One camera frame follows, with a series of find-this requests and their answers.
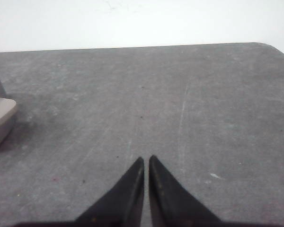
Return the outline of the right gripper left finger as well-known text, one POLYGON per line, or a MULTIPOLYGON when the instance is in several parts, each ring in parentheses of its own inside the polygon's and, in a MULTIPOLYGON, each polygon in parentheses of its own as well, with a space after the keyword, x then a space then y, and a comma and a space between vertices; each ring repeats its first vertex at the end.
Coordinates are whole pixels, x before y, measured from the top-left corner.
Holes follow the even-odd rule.
POLYGON ((117 183, 75 222, 87 227, 139 227, 144 199, 144 160, 139 157, 117 183))

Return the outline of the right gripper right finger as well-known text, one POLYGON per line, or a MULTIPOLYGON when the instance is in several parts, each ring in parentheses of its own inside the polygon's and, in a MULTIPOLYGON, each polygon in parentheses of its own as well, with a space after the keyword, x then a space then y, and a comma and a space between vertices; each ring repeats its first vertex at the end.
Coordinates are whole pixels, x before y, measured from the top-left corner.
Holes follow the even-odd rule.
POLYGON ((149 159, 149 199, 154 227, 198 227, 222 222, 155 155, 149 159))

